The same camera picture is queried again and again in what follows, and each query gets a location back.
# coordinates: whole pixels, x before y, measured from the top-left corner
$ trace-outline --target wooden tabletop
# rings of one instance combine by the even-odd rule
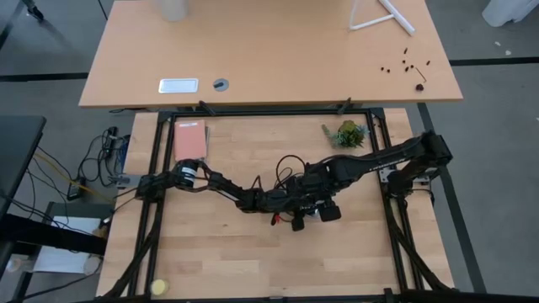
[[[179,22],[165,21],[153,1],[115,1],[79,105],[461,100],[424,0],[392,3],[415,36],[395,20],[349,32],[351,0],[192,0]],[[361,0],[355,21],[387,14]],[[197,78],[198,92],[160,94],[164,78]],[[225,92],[213,88],[219,78],[230,82]]]
[[[386,116],[393,144],[412,135],[404,109],[386,109]],[[321,124],[337,129],[350,119],[366,123],[364,115],[351,114],[207,118],[211,128],[208,165],[244,188],[260,174],[263,187],[270,189],[275,165],[284,155],[317,162],[342,153],[330,147]],[[147,172],[156,124],[157,114],[136,116],[126,173]],[[347,152],[366,154],[371,152],[371,144]],[[292,160],[282,163],[287,166],[301,171]],[[130,194],[121,197],[117,205],[130,198]],[[398,292],[377,175],[366,174],[334,198],[342,219],[325,223],[306,219],[305,230],[293,232],[286,223],[271,226],[270,215],[242,213],[232,201],[214,192],[169,189],[155,273],[156,279],[170,283],[163,298],[373,295],[386,287]],[[419,254],[444,283],[452,285],[428,194],[415,192],[407,200]],[[112,287],[130,262],[140,212],[141,201],[135,200],[116,213],[98,295]],[[406,258],[405,263],[412,284]],[[146,266],[145,261],[139,291]]]

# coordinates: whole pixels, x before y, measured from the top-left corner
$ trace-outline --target light wood desk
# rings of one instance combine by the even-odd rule
[[[392,144],[412,135],[404,109],[386,109],[386,117]],[[275,181],[275,165],[284,155],[317,162],[338,153],[320,125],[336,129],[350,119],[366,123],[364,115],[352,114],[206,118],[211,128],[208,165],[243,187],[250,187],[260,174],[269,189]],[[157,114],[136,116],[126,173],[147,173],[156,124]],[[352,152],[369,153],[371,144]],[[292,160],[282,163],[286,166],[300,172]],[[121,197],[117,204],[131,196]],[[163,298],[373,295],[386,287],[398,292],[377,175],[366,174],[334,198],[342,219],[326,223],[306,219],[305,230],[293,232],[288,224],[271,226],[270,215],[242,213],[217,193],[169,189],[155,273],[156,279],[170,283]],[[429,196],[416,192],[407,200],[419,254],[444,283],[452,285]],[[115,215],[98,295],[112,287],[130,262],[140,212],[137,200]],[[146,265],[141,266],[140,289]]]
[[[349,32],[352,0],[192,0],[175,23],[151,1],[115,1],[79,105],[461,100],[424,0],[392,3],[414,37],[395,20]],[[356,21],[387,14],[377,0],[361,0]],[[417,68],[427,79],[422,93]],[[198,78],[198,92],[160,94],[163,78]],[[227,91],[213,88],[218,78],[230,82]]]

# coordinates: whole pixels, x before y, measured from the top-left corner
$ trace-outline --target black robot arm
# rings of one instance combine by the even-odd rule
[[[144,176],[136,196],[140,199],[158,199],[165,189],[172,187],[194,193],[209,189],[233,200],[246,213],[289,213],[294,216],[294,230],[301,230],[302,217],[316,210],[322,221],[340,218],[339,207],[331,197],[348,188],[365,173],[409,161],[402,170],[388,176],[387,186],[389,194],[406,195],[412,188],[412,181],[420,174],[429,168],[446,165],[450,160],[451,153],[443,138],[431,131],[361,157],[335,155],[314,164],[307,163],[301,176],[287,178],[283,186],[267,191],[262,188],[243,189],[221,173],[211,171],[202,161],[184,160],[178,162],[170,172]],[[204,177],[197,177],[199,169]],[[207,184],[196,188],[196,179],[203,179]]]

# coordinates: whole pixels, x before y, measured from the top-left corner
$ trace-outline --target yellow cable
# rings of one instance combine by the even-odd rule
[[[112,199],[109,199],[109,198],[103,196],[102,194],[98,193],[97,191],[95,191],[95,190],[93,190],[93,189],[89,189],[89,188],[87,188],[86,186],[83,186],[83,185],[81,185],[81,184],[79,184],[79,183],[77,183],[77,182],[71,180],[69,177],[67,177],[66,175],[64,175],[64,173],[63,173],[63,172],[62,172],[62,171],[61,171],[61,170],[60,170],[60,169],[59,169],[53,162],[51,162],[49,159],[47,159],[47,158],[41,156],[39,153],[36,152],[36,153],[34,154],[34,156],[38,157],[39,159],[41,159],[41,160],[45,161],[47,164],[49,164],[49,166],[52,167],[54,170],[56,170],[56,172],[59,173],[60,176],[61,176],[62,178],[66,179],[67,182],[69,182],[69,183],[71,183],[71,184],[73,184],[73,185],[76,185],[76,186],[78,186],[79,188],[84,189],[84,190],[86,190],[87,192],[89,192],[90,194],[94,194],[94,195],[100,197],[101,199],[103,199],[103,200],[105,200],[105,201],[107,201],[107,202],[110,202],[110,203],[112,203],[112,204],[114,203],[114,201],[113,201]]]

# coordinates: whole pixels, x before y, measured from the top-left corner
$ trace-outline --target red notebook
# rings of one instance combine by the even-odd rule
[[[178,121],[174,125],[174,158],[203,159],[206,157],[205,122]]]

